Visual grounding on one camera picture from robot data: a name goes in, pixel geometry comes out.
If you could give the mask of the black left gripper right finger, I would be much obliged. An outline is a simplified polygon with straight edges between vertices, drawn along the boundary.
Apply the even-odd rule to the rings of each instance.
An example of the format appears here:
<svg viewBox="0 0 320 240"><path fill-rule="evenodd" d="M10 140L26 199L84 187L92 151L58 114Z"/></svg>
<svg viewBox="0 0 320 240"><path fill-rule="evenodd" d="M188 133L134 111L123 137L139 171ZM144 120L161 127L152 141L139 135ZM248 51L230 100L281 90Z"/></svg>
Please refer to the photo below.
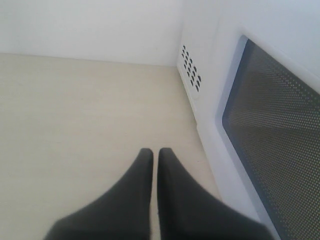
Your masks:
<svg viewBox="0 0 320 240"><path fill-rule="evenodd" d="M268 229L206 191L171 148L161 148L157 205L163 240L270 240Z"/></svg>

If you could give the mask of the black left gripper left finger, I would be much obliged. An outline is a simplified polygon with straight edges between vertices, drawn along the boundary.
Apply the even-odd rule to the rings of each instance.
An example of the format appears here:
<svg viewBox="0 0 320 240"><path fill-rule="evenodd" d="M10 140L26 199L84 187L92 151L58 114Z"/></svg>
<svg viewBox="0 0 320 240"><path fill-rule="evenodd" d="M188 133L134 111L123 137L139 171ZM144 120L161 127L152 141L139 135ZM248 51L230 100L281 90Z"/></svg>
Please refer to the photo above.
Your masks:
<svg viewBox="0 0 320 240"><path fill-rule="evenodd" d="M106 193L59 219L47 240L149 240L154 155L142 148L132 165Z"/></svg>

